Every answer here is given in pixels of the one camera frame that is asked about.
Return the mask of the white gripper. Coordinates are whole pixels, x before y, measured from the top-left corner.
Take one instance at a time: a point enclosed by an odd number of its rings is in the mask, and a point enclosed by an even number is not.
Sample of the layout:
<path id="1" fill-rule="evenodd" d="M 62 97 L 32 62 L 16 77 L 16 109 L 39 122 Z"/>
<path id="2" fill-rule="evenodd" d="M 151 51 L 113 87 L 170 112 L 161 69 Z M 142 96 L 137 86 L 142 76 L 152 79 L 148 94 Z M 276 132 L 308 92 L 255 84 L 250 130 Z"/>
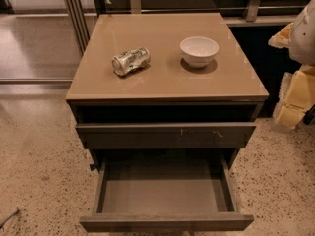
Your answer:
<path id="1" fill-rule="evenodd" d="M 305 64 L 296 72 L 285 72 L 274 109 L 277 125 L 293 130 L 315 105 L 315 0 L 305 6 L 293 23 L 273 35 L 268 44 L 289 48 L 289 56 Z"/>

